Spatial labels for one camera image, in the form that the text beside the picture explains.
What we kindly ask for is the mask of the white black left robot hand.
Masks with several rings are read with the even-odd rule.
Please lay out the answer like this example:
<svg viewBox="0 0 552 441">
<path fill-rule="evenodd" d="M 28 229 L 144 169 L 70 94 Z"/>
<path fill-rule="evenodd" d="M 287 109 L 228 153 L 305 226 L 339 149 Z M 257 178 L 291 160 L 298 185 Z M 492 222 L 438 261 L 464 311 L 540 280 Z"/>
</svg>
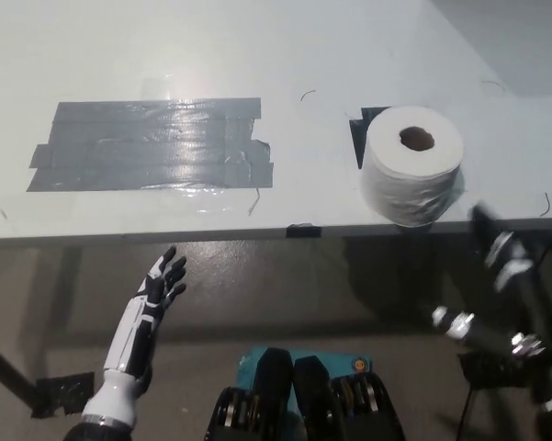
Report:
<svg viewBox="0 0 552 441">
<path fill-rule="evenodd" d="M 132 431 L 136 403 L 152 380 L 159 327 L 175 298 L 186 291 L 186 258 L 170 246 L 152 265 L 118 322 L 103 366 L 103 383 L 82 421 Z"/>
</svg>

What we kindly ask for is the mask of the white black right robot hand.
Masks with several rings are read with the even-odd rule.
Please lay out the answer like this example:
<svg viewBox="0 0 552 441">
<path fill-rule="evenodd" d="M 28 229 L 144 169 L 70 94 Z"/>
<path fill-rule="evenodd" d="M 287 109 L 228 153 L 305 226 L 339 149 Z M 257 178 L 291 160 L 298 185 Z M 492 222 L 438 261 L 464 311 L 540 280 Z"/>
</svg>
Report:
<svg viewBox="0 0 552 441">
<path fill-rule="evenodd" d="M 433 326 L 456 341 L 524 363 L 540 412 L 552 413 L 552 305 L 540 283 L 535 258 L 518 233 L 480 204 L 470 211 L 470 226 L 497 300 L 511 299 L 521 322 L 503 334 L 471 312 L 441 305 L 431 313 Z"/>
</svg>

